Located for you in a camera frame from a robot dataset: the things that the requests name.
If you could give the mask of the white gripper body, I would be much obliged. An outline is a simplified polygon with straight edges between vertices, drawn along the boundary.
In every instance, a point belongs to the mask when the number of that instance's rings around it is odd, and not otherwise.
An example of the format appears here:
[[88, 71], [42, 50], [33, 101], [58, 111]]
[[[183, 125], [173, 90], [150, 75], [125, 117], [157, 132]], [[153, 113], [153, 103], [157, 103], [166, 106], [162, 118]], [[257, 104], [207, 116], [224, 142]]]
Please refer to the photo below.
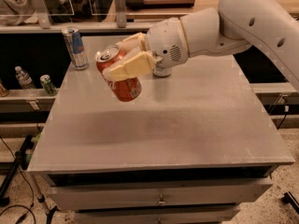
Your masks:
[[153, 25], [146, 34], [146, 50], [153, 53], [158, 67], [171, 68], [189, 59], [181, 21], [171, 18]]

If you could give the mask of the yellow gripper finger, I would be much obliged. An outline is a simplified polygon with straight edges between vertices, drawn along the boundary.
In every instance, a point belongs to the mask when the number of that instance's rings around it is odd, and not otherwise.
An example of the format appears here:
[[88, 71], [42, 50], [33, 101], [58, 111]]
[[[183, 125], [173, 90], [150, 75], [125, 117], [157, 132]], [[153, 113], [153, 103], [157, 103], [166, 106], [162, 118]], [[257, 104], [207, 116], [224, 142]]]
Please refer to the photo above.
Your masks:
[[145, 51], [145, 37], [145, 34], [137, 33], [118, 42], [117, 46], [126, 53], [136, 48], [139, 48], [141, 51]]
[[129, 52], [123, 59], [105, 68], [103, 76], [106, 80], [118, 82], [150, 74], [154, 67], [155, 60], [151, 52]]

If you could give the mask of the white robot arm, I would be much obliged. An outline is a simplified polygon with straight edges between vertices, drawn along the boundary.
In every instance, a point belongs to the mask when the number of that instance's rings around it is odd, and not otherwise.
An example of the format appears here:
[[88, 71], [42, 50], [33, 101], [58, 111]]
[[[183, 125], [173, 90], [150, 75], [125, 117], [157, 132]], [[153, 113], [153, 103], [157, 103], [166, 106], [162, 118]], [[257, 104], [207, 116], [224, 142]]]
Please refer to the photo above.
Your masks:
[[276, 0], [219, 0], [217, 8], [160, 21], [118, 45], [124, 58], [103, 71], [113, 82], [253, 46], [299, 90], [299, 23]]

